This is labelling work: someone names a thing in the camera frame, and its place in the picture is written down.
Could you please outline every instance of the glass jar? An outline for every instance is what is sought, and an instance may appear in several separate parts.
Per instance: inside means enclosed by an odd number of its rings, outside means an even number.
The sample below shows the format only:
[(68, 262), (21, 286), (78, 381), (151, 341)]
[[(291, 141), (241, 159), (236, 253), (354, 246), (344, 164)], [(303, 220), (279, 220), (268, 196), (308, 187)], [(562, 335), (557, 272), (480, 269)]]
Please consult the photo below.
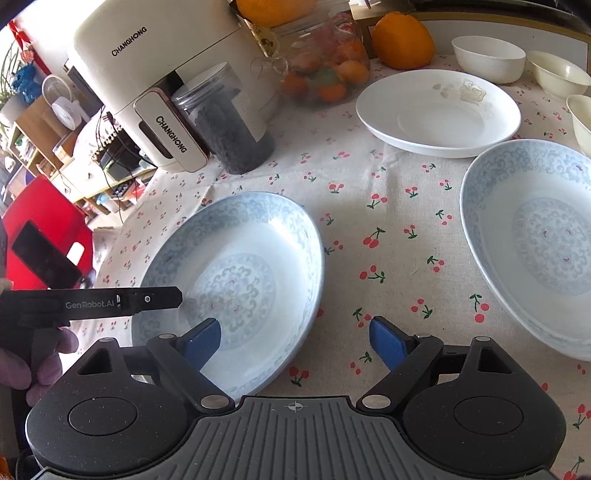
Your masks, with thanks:
[[(279, 49), (267, 67), (281, 76), (283, 94), (298, 105), (326, 107), (355, 97), (371, 80), (363, 42), (316, 11), (273, 29)], [(254, 66), (261, 74), (265, 69)]]

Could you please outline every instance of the human hand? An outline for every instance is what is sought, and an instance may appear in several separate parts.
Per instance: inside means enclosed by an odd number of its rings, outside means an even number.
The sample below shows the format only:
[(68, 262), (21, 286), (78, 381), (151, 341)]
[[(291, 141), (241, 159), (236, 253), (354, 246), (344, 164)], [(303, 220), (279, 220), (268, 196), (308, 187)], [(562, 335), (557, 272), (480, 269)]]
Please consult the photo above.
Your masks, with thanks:
[[(9, 290), (12, 284), (5, 278), (0, 279), (0, 294)], [(39, 366), (36, 382), (33, 383), (31, 369), (25, 361), (14, 353), (0, 348), (0, 384), (16, 390), (26, 390), (27, 403), (33, 406), (61, 377), (62, 368), (59, 353), (73, 353), (78, 350), (78, 338), (66, 328), (61, 328), (61, 338), (56, 351), (48, 356)]]

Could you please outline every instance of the tablecloth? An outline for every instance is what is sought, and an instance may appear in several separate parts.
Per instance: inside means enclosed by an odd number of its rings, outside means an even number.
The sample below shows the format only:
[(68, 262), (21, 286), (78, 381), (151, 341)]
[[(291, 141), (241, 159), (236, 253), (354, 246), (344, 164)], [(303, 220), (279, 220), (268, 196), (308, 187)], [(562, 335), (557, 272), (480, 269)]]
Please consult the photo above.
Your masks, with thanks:
[[(373, 66), (374, 80), (396, 73), (378, 61)], [(452, 56), (438, 56), (430, 67), (458, 69)], [(563, 101), (527, 76), (503, 89), (522, 111), (516, 138), (578, 148)], [(246, 190), (288, 196), (319, 227), (326, 279), (307, 340), (263, 394), (348, 394), (356, 401), (387, 374), (368, 343), (374, 315), (410, 334), (428, 332), (451, 344), (469, 345), (486, 335), (539, 382), (566, 417), (567, 437), (554, 473), (574, 480), (591, 472), (591, 365), (533, 338), (487, 288), (460, 221), (459, 192), (470, 160), (426, 157), (384, 144), (363, 126), (354, 101), (320, 112), (287, 109), (270, 128), (276, 152), (246, 175), (228, 175), (215, 160), (193, 174), (159, 171), (123, 225), (96, 286), (139, 286), (166, 239), (217, 199)], [(129, 323), (74, 323), (80, 350), (64, 363), (101, 336), (129, 345)]]

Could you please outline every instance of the white bowl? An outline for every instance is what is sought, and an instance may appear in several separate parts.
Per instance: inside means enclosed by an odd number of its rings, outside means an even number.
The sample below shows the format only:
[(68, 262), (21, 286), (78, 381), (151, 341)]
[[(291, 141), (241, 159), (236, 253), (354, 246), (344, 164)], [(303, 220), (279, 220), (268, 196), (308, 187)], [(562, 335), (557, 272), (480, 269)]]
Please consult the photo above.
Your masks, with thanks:
[(543, 51), (529, 51), (536, 82), (549, 94), (562, 100), (571, 95), (582, 95), (591, 86), (591, 76), (568, 60)]
[(450, 70), (413, 70), (386, 77), (357, 99), (357, 114), (379, 139), (403, 150), (444, 158), (474, 157), (511, 138), (521, 112), (501, 88)]
[(131, 341), (182, 335), (216, 318), (221, 346), (201, 372), (238, 400), (271, 382), (297, 353), (323, 279), (322, 240), (300, 205), (272, 193), (232, 195), (186, 220), (154, 257), (141, 286), (177, 286), (183, 303), (134, 315)]
[(525, 52), (517, 45), (492, 37), (469, 35), (452, 41), (460, 67), (493, 83), (516, 82), (523, 75)]
[(571, 95), (566, 105), (573, 114), (574, 136), (585, 155), (591, 157), (591, 98), (585, 95)]
[(466, 239), (491, 290), (536, 338), (591, 360), (591, 160), (545, 140), (495, 145), (460, 192)]

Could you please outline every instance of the blue patterned bowl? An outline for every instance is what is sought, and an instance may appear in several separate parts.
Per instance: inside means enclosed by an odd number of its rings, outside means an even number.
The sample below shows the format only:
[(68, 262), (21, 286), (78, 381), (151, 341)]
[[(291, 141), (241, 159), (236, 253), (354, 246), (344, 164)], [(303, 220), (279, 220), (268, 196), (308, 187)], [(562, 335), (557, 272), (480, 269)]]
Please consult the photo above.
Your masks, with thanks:
[(298, 204), (272, 193), (229, 196), (198, 211), (154, 257), (141, 286), (177, 286), (183, 304), (135, 315), (132, 344), (217, 318), (222, 345), (202, 373), (239, 399), (271, 382), (296, 354), (323, 280), (322, 241)]
[(482, 153), (460, 193), (462, 225), (491, 290), (536, 338), (591, 360), (591, 160), (545, 140)]

